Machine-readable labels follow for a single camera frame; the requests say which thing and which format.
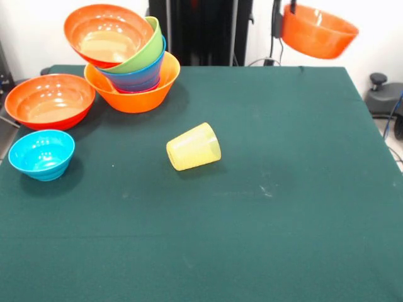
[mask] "stack of bowls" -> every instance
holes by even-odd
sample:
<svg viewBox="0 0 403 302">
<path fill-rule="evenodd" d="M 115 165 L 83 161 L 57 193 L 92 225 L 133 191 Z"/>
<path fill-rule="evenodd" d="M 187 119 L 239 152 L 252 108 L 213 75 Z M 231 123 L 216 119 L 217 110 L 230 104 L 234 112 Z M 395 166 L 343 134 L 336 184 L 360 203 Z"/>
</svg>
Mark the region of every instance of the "stack of bowls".
<svg viewBox="0 0 403 302">
<path fill-rule="evenodd" d="M 71 13 L 64 32 L 72 48 L 89 62 L 86 80 L 117 110 L 138 113 L 154 109 L 179 74 L 179 62 L 165 52 L 166 40 L 155 17 L 142 18 L 119 6 L 95 4 Z M 173 69 L 165 70 L 164 77 L 163 65 Z M 156 93 L 161 89 L 166 92 Z M 116 95 L 127 96 L 118 98 L 124 102 L 148 99 L 149 106 L 127 109 L 127 104 L 116 104 Z"/>
</svg>

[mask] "green bowl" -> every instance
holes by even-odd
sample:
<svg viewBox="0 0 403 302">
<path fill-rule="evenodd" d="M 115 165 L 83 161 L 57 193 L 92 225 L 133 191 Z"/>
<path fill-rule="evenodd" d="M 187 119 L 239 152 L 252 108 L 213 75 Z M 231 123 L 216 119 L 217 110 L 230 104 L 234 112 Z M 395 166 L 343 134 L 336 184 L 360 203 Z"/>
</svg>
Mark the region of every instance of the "green bowl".
<svg viewBox="0 0 403 302">
<path fill-rule="evenodd" d="M 150 23 L 154 30 L 154 34 L 151 36 L 151 39 L 147 44 L 123 63 L 101 70 L 111 72 L 112 74 L 126 74 L 151 65 L 160 56 L 164 49 L 164 42 L 162 40 L 162 33 L 158 19 L 156 17 L 145 17 L 145 19 Z"/>
</svg>

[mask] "plastic cup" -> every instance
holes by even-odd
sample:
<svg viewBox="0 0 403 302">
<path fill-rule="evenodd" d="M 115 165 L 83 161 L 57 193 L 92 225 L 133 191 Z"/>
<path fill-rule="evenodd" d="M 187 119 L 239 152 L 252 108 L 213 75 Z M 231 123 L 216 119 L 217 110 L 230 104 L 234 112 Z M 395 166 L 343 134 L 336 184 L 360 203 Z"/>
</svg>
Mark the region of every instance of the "plastic cup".
<svg viewBox="0 0 403 302">
<path fill-rule="evenodd" d="M 186 170 L 221 159 L 219 141 L 208 123 L 202 123 L 166 144 L 173 167 Z"/>
</svg>

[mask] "black knob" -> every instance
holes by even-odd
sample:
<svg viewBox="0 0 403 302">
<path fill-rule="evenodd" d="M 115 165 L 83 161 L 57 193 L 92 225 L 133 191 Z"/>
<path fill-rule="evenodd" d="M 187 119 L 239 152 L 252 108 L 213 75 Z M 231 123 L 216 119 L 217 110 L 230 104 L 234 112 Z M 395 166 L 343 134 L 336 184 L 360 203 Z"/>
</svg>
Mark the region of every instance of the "black knob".
<svg viewBox="0 0 403 302">
<path fill-rule="evenodd" d="M 370 79 L 371 79 L 372 84 L 374 84 L 376 86 L 380 86 L 388 80 L 387 76 L 385 76 L 384 74 L 381 74 L 379 72 L 371 74 Z"/>
</svg>

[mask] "bowl rim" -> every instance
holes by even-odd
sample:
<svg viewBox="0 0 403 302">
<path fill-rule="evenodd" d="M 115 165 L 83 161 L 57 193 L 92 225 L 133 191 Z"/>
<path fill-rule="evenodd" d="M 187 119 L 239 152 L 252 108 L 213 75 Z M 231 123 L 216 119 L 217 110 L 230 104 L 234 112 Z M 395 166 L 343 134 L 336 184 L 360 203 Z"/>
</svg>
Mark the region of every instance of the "bowl rim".
<svg viewBox="0 0 403 302">
<path fill-rule="evenodd" d="M 124 67 L 124 66 L 126 66 L 129 61 L 133 60 L 133 59 L 134 59 L 135 57 L 137 57 L 138 55 L 141 55 L 141 54 L 143 54 L 143 53 L 145 53 L 145 52 L 147 51 L 147 49 L 148 49 L 149 45 L 151 44 L 151 42 L 153 42 L 153 41 L 156 39 L 157 33 L 159 33 L 161 36 L 163 36 L 162 31 L 161 31 L 161 27 L 160 27 L 160 25 L 159 25 L 159 20 L 158 20 L 158 18 L 153 17 L 153 16 L 147 16 L 147 17 L 145 17 L 145 20 L 146 20 L 148 23 L 149 23 L 149 21 L 148 21 L 149 19 L 155 20 L 156 23 L 157 23 L 156 29 L 154 30 L 154 32 L 153 32 L 153 34 L 152 34 L 150 40 L 148 40 L 147 43 L 146 43 L 138 52 L 136 52 L 134 55 L 132 55 L 132 56 L 131 56 L 130 58 L 128 58 L 126 61 L 121 62 L 121 63 L 119 63 L 119 64 L 116 65 L 116 66 L 113 66 L 113 67 L 110 67 L 110 68 L 105 68 L 105 69 L 103 69 L 103 71 L 110 72 L 110 70 L 117 69 L 118 67 Z"/>
<path fill-rule="evenodd" d="M 181 72 L 181 64 L 179 63 L 179 61 L 177 60 L 177 58 L 176 58 L 173 54 L 171 54 L 171 53 L 169 53 L 169 52 L 167 52 L 167 51 L 165 51 L 165 55 L 167 55 L 168 57 L 172 57 L 172 58 L 174 59 L 176 65 L 178 66 L 178 73 L 177 73 L 177 74 L 175 75 L 175 77 L 173 77 L 169 82 L 165 83 L 165 85 L 163 85 L 163 86 L 161 86 L 161 87 L 157 87 L 157 88 L 155 88 L 154 90 L 150 90 L 150 91 L 146 91 L 146 92 L 139 92 L 139 93 L 134 93 L 134 94 L 125 94 L 125 93 L 119 93 L 118 91 L 117 91 L 117 92 L 113 92 L 113 91 L 106 91 L 106 90 L 104 90 L 104 89 L 100 89 L 100 88 L 96 87 L 90 80 L 87 79 L 86 71 L 88 70 L 88 67 L 91 65 L 92 67 L 94 67 L 94 68 L 96 69 L 96 67 L 95 67 L 94 65 L 90 64 L 90 63 L 88 63 L 88 64 L 85 66 L 85 68 L 84 68 L 84 77 L 85 77 L 85 79 L 87 80 L 88 84 L 91 85 L 95 90 L 97 90 L 97 91 L 99 90 L 99 91 L 105 92 L 105 93 L 107 93 L 107 94 L 114 94 L 114 95 L 116 95 L 116 96 L 134 96 L 134 95 L 139 96 L 139 95 L 143 95 L 143 94 L 154 93 L 154 92 L 156 92 L 156 91 L 159 91 L 159 90 L 161 90 L 161 89 L 164 89 L 164 88 L 167 87 L 168 85 L 171 85 L 171 84 L 176 80 L 176 78 L 179 76 L 179 74 L 180 74 L 180 72 Z M 111 81 L 110 81 L 105 75 L 103 75 L 103 74 L 101 74 L 101 75 L 102 75 L 103 77 L 105 77 L 105 79 L 106 79 L 106 80 L 109 82 L 109 84 L 113 87 L 113 84 L 111 83 Z"/>
<path fill-rule="evenodd" d="M 45 74 L 45 75 L 40 75 L 39 77 L 33 77 L 32 79 L 26 80 L 26 81 L 22 82 L 21 84 L 18 84 L 17 86 L 15 86 L 9 92 L 9 94 L 6 96 L 6 100 L 4 101 L 4 107 L 6 108 L 6 111 L 7 111 L 8 115 L 10 115 L 10 117 L 14 118 L 16 121 L 19 121 L 20 123 L 28 123 L 28 124 L 32 124 L 32 125 L 46 125 L 46 124 L 52 124 L 52 123 L 59 123 L 61 121 L 65 121 L 65 120 L 68 120 L 70 118 L 74 118 L 74 117 L 80 115 L 82 112 L 88 110 L 93 105 L 94 100 L 95 100 L 95 96 L 96 96 L 96 91 L 95 91 L 95 89 L 94 89 L 94 87 L 92 85 L 89 85 L 91 87 L 91 96 L 90 96 L 90 98 L 92 99 L 91 102 L 89 103 L 89 105 L 87 107 L 85 107 L 83 110 L 81 110 L 80 112 L 78 112 L 76 115 L 72 115 L 72 116 L 70 116 L 68 118 L 64 118 L 63 120 L 45 121 L 45 122 L 32 122 L 32 121 L 29 121 L 29 120 L 23 120 L 22 118 L 20 118 L 18 116 L 14 116 L 9 112 L 9 104 L 8 103 L 10 101 L 8 101 L 8 100 L 9 100 L 9 98 L 12 97 L 13 91 L 15 89 L 17 89 L 17 87 L 25 85 L 26 83 L 32 82 L 32 81 L 34 81 L 34 80 L 36 80 L 38 78 L 53 77 L 53 76 L 71 77 L 71 78 L 79 80 L 79 81 L 84 81 L 87 85 L 89 85 L 89 82 L 85 78 L 79 77 L 78 75 L 74 75 L 74 74 Z"/>
<path fill-rule="evenodd" d="M 161 54 L 158 56 L 158 58 L 157 58 L 155 61 L 153 61 L 153 63 L 151 63 L 151 64 L 148 65 L 148 66 L 145 66 L 145 67 L 142 68 L 142 69 L 139 69 L 139 70 L 136 70 L 136 71 L 132 71 L 132 72 L 123 73 L 123 74 L 114 74 L 114 73 L 112 73 L 112 72 L 105 71 L 106 69 L 99 68 L 99 67 L 97 67 L 97 66 L 95 66 L 95 65 L 94 65 L 94 67 L 97 68 L 97 69 L 98 69 L 100 72 L 102 72 L 103 74 L 107 74 L 108 76 L 112 76 L 112 77 L 126 77 L 126 76 L 132 76 L 132 75 L 134 75 L 134 74 L 136 74 L 136 73 L 144 72 L 144 71 L 150 69 L 151 67 L 154 67 L 156 64 L 158 64 L 158 61 L 161 60 L 161 58 L 163 58 L 163 56 L 164 56 L 164 54 L 165 54 L 165 51 L 166 51 L 166 40 L 165 40 L 164 35 L 162 35 L 162 40 L 163 40 L 163 42 L 164 42 L 164 48 L 162 49 Z"/>
<path fill-rule="evenodd" d="M 289 12 L 290 6 L 291 6 L 291 4 L 285 5 L 285 6 L 284 6 L 284 12 L 287 11 L 288 14 L 291 14 L 291 13 Z M 316 9 L 316 8 L 313 8 L 312 6 L 306 6 L 306 5 L 301 5 L 301 4 L 298 4 L 298 6 L 301 6 L 301 7 L 304 7 L 304 8 L 309 8 L 309 9 L 313 9 L 313 10 Z M 323 30 L 331 31 L 331 32 L 333 32 L 333 33 L 339 33 L 339 34 L 342 34 L 342 35 L 345 35 L 345 36 L 357 36 L 357 35 L 360 33 L 360 30 L 359 30 L 354 24 L 350 23 L 349 21 L 346 21 L 346 20 L 344 20 L 343 18 L 340 18 L 340 17 L 336 16 L 335 14 L 328 13 L 327 11 L 324 11 L 323 9 L 319 9 L 319 8 L 318 8 L 317 10 L 318 10 L 318 11 L 321 11 L 321 12 L 323 12 L 323 13 L 326 13 L 326 14 L 332 16 L 332 17 L 335 17 L 335 18 L 337 18 L 337 19 L 339 19 L 339 20 L 344 21 L 345 23 L 347 23 L 348 25 L 350 25 L 352 28 L 354 28 L 355 33 L 346 33 L 345 31 L 333 30 L 333 29 L 331 29 L 331 28 L 328 28 L 328 27 L 325 27 L 325 26 L 322 26 L 322 25 L 319 25 L 319 26 L 316 26 L 316 27 L 322 28 Z M 293 15 L 293 17 L 294 17 L 295 19 L 299 20 L 299 22 L 303 22 L 303 23 L 305 23 L 305 24 L 314 25 L 314 26 L 315 26 L 314 23 L 309 22 L 309 21 L 307 21 L 307 20 L 305 20 L 305 19 L 303 19 L 303 18 L 298 18 L 297 15 Z"/>
<path fill-rule="evenodd" d="M 13 164 L 13 162 L 11 161 L 11 159 L 10 159 L 12 149 L 17 145 L 17 143 L 19 143 L 19 142 L 22 141 L 23 139 L 25 139 L 25 138 L 27 138 L 27 137 L 30 137 L 30 136 L 34 136 L 35 134 L 38 134 L 38 133 L 43 133 L 43 132 L 59 132 L 59 133 L 62 133 L 62 134 L 64 134 L 64 135 L 67 135 L 67 137 L 73 142 L 73 147 L 72 147 L 72 150 L 71 150 L 69 156 L 66 157 L 62 162 L 58 163 L 57 165 L 54 165 L 54 166 L 49 167 L 49 168 L 41 169 L 41 170 L 26 170 L 26 169 L 22 169 L 22 168 L 19 168 L 19 167 L 15 166 L 15 165 Z M 75 149 L 76 149 L 76 142 L 74 141 L 73 137 L 72 137 L 71 135 L 69 135 L 67 132 L 61 131 L 61 130 L 56 130 L 56 129 L 39 130 L 39 131 L 34 131 L 34 132 L 31 132 L 31 133 L 29 133 L 29 134 L 27 134 L 27 135 L 24 135 L 24 136 L 21 137 L 19 140 L 17 140 L 16 142 L 14 142 L 14 144 L 11 146 L 10 150 L 8 151 L 8 162 L 9 162 L 15 169 L 17 169 L 17 170 L 19 170 L 19 171 L 21 171 L 21 172 L 25 172 L 25 173 L 45 172 L 45 171 L 52 170 L 52 169 L 54 169 L 55 167 L 58 167 L 58 166 L 64 164 L 65 162 L 67 162 L 68 160 L 70 160 L 71 157 L 73 156 L 73 153 L 74 153 L 74 150 L 75 150 Z"/>
<path fill-rule="evenodd" d="M 79 11 L 79 10 L 84 9 L 84 8 L 96 7 L 96 6 L 103 6 L 103 7 L 108 6 L 108 7 L 110 7 L 110 8 L 122 9 L 122 10 L 124 10 L 124 11 L 126 11 L 126 12 L 133 13 L 133 14 L 137 15 L 138 17 L 140 17 L 141 19 L 145 20 L 145 18 L 141 17 L 141 15 L 137 14 L 135 11 L 132 11 L 131 9 L 124 8 L 123 6 L 114 5 L 114 4 L 94 3 L 94 4 L 90 4 L 90 5 L 84 5 L 84 6 L 81 6 L 81 7 L 77 8 L 77 9 L 75 9 L 74 11 L 72 11 L 71 13 L 69 13 L 69 14 L 67 15 L 66 19 L 64 20 L 64 23 L 63 23 L 63 32 L 64 32 L 64 37 L 65 37 L 66 40 L 69 42 L 69 45 L 70 45 L 77 53 L 80 53 L 80 54 L 82 54 L 82 55 L 85 55 L 85 54 L 82 53 L 82 52 L 80 51 L 80 49 L 78 49 L 78 48 L 77 48 L 76 46 L 74 46 L 72 43 L 70 43 L 70 39 L 69 39 L 69 38 L 67 37 L 67 35 L 66 35 L 66 23 L 67 23 L 67 20 L 70 18 L 70 16 L 71 16 L 72 14 L 74 14 L 76 11 Z M 98 59 L 92 58 L 92 57 L 89 57 L 89 58 L 92 59 L 92 60 L 98 61 L 98 62 L 106 62 L 106 63 L 111 63 L 111 64 L 112 64 L 112 63 L 116 63 L 115 66 L 110 67 L 110 68 L 117 67 L 117 66 L 119 66 L 120 64 L 126 62 L 126 61 L 123 61 L 123 62 L 109 62 L 109 61 L 98 60 Z"/>
</svg>

